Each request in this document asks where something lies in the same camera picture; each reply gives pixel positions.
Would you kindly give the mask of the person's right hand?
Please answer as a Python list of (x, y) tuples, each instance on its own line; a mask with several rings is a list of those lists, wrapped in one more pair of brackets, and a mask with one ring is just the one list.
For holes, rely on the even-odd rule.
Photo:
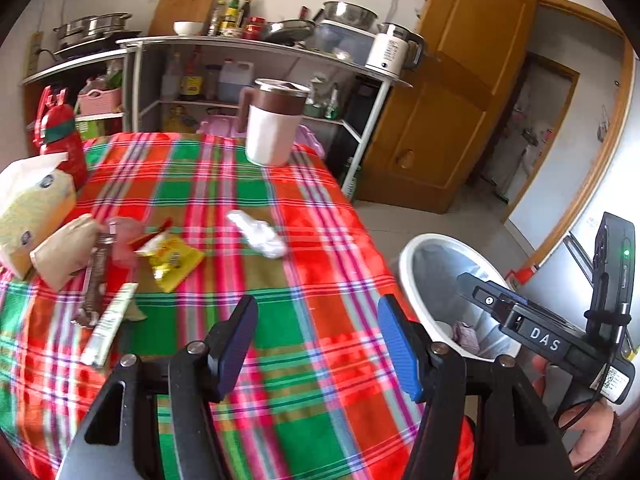
[[(546, 390), (548, 361), (535, 354), (532, 359), (532, 365), (533, 369), (539, 374), (533, 381), (533, 387), (536, 393), (543, 396), (544, 390)], [(575, 406), (564, 413), (561, 416), (561, 425), (564, 426), (570, 422), (579, 414), (580, 410), (582, 410), (580, 406)], [(608, 402), (604, 400), (593, 404), (589, 411), (570, 427), (570, 429), (582, 432), (582, 435), (568, 453), (572, 466), (585, 465), (602, 451), (602, 448), (611, 437), (614, 422), (616, 422), (616, 414), (608, 405)]]

